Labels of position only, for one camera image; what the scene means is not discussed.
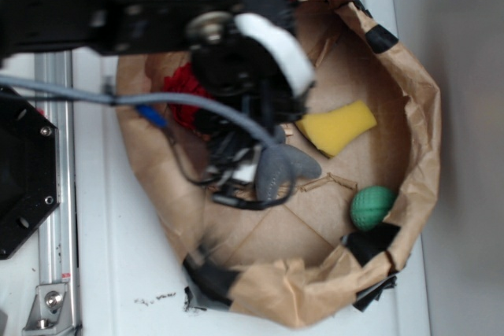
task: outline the red object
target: red object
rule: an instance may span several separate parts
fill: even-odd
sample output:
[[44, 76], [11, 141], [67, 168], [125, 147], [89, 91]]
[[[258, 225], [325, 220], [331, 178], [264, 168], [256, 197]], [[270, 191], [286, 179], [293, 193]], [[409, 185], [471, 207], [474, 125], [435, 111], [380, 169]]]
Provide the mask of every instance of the red object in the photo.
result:
[[[178, 94], [194, 94], [202, 98], [212, 98], [212, 96], [201, 86], [192, 72], [191, 63], [180, 66], [173, 76], [165, 77], [165, 92], [175, 92]], [[191, 105], [168, 104], [172, 111], [173, 119], [182, 126], [195, 130], [195, 114], [198, 107]]]

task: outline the gray cable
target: gray cable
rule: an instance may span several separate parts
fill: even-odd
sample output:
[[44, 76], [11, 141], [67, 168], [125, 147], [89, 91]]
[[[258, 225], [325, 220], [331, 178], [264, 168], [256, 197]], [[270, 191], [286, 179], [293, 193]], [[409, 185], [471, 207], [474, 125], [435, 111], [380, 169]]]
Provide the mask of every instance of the gray cable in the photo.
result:
[[[156, 94], [115, 96], [111, 94], [96, 94], [85, 90], [76, 90], [73, 88], [58, 86], [57, 84], [44, 83], [36, 80], [22, 79], [4, 75], [0, 75], [0, 84], [11, 87], [21, 87], [38, 92], [50, 93], [67, 98], [69, 101], [92, 102], [96, 104], [111, 106], [135, 106], [155, 104], [160, 102], [178, 105], [192, 105], [208, 110], [212, 113], [216, 113], [219, 116], [222, 116], [223, 118], [231, 121], [235, 125], [247, 131], [252, 137], [262, 142], [267, 148], [276, 149], [278, 147], [275, 139], [263, 127], [261, 127], [261, 125], [259, 125], [251, 118], [227, 105], [221, 104], [220, 102], [216, 102], [208, 98], [202, 98], [200, 96], [194, 96], [192, 94], [159, 92]], [[269, 206], [281, 205], [294, 193], [296, 179], [294, 169], [283, 151], [281, 149], [278, 150], [280, 151], [280, 159], [284, 159], [286, 163], [290, 185], [285, 198], [268, 201]]]

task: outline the black wire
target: black wire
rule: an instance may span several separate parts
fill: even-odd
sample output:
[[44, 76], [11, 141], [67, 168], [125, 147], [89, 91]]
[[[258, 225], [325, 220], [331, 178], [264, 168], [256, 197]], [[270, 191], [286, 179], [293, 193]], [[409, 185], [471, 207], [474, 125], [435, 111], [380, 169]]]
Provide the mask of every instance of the black wire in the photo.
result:
[[[115, 96], [111, 94], [97, 94], [85, 90], [76, 90], [74, 88], [67, 88], [58, 86], [52, 83], [44, 83], [36, 80], [22, 79], [11, 76], [0, 75], [0, 84], [12, 87], [22, 87], [29, 90], [35, 90], [44, 93], [57, 94], [52, 98], [40, 97], [40, 101], [83, 101], [94, 104], [109, 105], [109, 106], [134, 106], [155, 104], [160, 102], [167, 102], [172, 104], [193, 105], [206, 109], [212, 113], [219, 114], [220, 116], [230, 120], [232, 123], [246, 130], [253, 138], [261, 141], [267, 148], [275, 148], [276, 141], [272, 136], [259, 124], [251, 118], [240, 113], [236, 109], [225, 106], [221, 103], [201, 98], [192, 94], [174, 94], [174, 93], [159, 93], [159, 94], [133, 94], [125, 96]], [[234, 206], [238, 209], [262, 210], [268, 207], [278, 206], [284, 204], [288, 198], [294, 193], [296, 176], [294, 168], [287, 159], [287, 156], [280, 152], [280, 158], [284, 160], [289, 171], [289, 187], [287, 194], [283, 198], [277, 198], [269, 201], [245, 201], [240, 198], [229, 197], [226, 194], [215, 193], [213, 195], [214, 201], [220, 202], [224, 205]]]
[[66, 96], [24, 96], [19, 94], [7, 94], [0, 90], [0, 98], [5, 100], [12, 100], [15, 102], [78, 102]]

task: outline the bolt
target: bolt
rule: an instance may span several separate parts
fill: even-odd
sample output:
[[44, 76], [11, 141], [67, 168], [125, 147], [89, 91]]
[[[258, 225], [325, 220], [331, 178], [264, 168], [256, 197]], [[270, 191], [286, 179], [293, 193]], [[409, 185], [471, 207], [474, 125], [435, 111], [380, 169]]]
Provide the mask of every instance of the bolt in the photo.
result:
[[204, 25], [202, 27], [201, 33], [209, 44], [216, 45], [222, 40], [222, 25], [220, 24]]
[[46, 328], [52, 327], [52, 324], [49, 323], [48, 319], [39, 319], [37, 320], [37, 328], [39, 330], [45, 330]]
[[129, 49], [129, 43], [118, 43], [115, 47], [114, 47], [115, 51], [116, 52], [121, 52], [121, 51], [126, 51], [127, 49]]
[[40, 129], [40, 134], [42, 134], [44, 137], [48, 137], [53, 134], [53, 129], [48, 126], [44, 126], [42, 129]]
[[126, 7], [126, 9], [124, 11], [129, 16], [135, 16], [135, 15], [139, 15], [140, 13], [142, 13], [143, 8], [140, 4], [134, 4], [132, 6]]
[[49, 308], [55, 308], [61, 302], [63, 302], [63, 296], [59, 294], [57, 291], [50, 291], [46, 295], [46, 305]]

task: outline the green toy ball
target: green toy ball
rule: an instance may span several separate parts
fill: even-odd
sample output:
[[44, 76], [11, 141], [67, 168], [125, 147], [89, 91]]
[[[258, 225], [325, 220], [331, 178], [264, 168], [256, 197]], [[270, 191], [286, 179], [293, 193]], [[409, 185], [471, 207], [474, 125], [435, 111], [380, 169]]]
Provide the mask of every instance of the green toy ball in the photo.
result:
[[369, 186], [355, 194], [350, 218], [356, 228], [369, 231], [384, 220], [397, 196], [384, 186]]

